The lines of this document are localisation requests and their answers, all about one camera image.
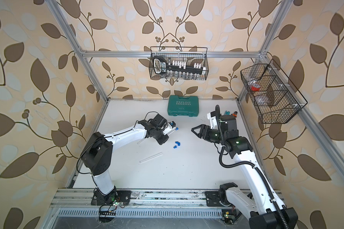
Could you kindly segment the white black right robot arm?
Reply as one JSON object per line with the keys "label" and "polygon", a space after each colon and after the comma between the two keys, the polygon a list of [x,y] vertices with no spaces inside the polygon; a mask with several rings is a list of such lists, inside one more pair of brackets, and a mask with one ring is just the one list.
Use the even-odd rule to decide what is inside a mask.
{"label": "white black right robot arm", "polygon": [[220,186],[219,198],[224,206],[233,205],[248,220],[252,229],[293,229],[298,215],[281,200],[263,173],[254,149],[239,135],[236,117],[221,114],[220,107],[207,115],[210,125],[199,125],[192,132],[213,144],[220,144],[219,164],[223,168],[240,168],[252,197],[243,194],[231,182]]}

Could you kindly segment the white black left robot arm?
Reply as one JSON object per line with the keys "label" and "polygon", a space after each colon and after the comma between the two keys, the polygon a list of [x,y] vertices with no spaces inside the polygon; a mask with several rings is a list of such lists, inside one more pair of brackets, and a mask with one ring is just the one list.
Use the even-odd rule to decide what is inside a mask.
{"label": "white black left robot arm", "polygon": [[95,132],[86,143],[80,154],[82,161],[96,185],[93,204],[97,206],[114,206],[120,202],[128,202],[126,197],[117,193],[111,178],[111,160],[115,151],[120,148],[147,138],[153,138],[159,145],[169,139],[169,134],[177,129],[174,121],[168,122],[159,113],[149,120],[137,120],[129,128],[111,134]]}

